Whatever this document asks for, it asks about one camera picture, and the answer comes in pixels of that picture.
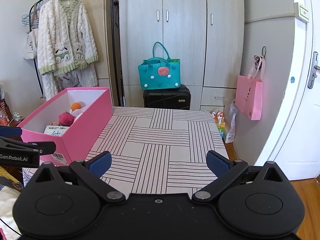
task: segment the pink paper bag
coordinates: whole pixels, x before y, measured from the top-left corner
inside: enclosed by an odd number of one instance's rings
[[[257,78],[260,67],[260,78]],[[236,106],[250,120],[261,119],[262,78],[264,69],[265,60],[264,57],[260,57],[257,70],[255,69],[255,64],[253,63],[252,68],[247,76],[238,76]]]

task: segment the orange ball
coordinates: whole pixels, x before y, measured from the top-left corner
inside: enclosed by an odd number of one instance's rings
[[[81,109],[81,105],[78,102],[75,102],[71,105],[71,110],[74,111],[76,109]]]

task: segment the pink box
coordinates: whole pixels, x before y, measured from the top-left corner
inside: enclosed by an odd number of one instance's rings
[[[81,102],[87,109],[68,130],[62,136],[44,134],[46,126],[57,121],[61,113],[70,111],[70,106],[74,102]],[[59,155],[43,155],[40,159],[64,166],[86,158],[111,116],[109,88],[67,88],[31,113],[19,127],[22,128],[21,138],[24,142],[55,142],[57,146],[55,153],[62,155],[65,161],[57,159]]]

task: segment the white door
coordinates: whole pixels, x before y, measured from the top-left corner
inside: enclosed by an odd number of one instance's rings
[[[181,59],[181,84],[202,86],[206,0],[163,0],[163,18],[164,46],[171,59]]]
[[[126,106],[140,102],[134,106],[143,107],[138,65],[152,57],[156,41],[163,41],[162,0],[119,0],[119,29]],[[156,54],[162,53],[157,47]]]
[[[208,0],[205,87],[236,88],[244,40],[244,0]]]
[[[313,16],[312,51],[320,56],[320,0],[311,0]],[[275,162],[288,179],[315,178],[320,172],[320,71],[312,89],[305,87],[302,101]]]

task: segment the door lock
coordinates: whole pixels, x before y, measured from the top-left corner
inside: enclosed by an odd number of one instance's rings
[[[308,81],[308,88],[309,89],[312,89],[313,88],[313,84],[315,82],[315,78],[318,76],[316,73],[317,73],[317,70],[320,70],[320,67],[318,66],[318,57],[319,57],[319,54],[318,52],[314,51],[313,52],[313,59],[312,59],[312,65],[313,66],[311,68],[311,73],[310,73],[310,77],[309,77],[309,81]]]

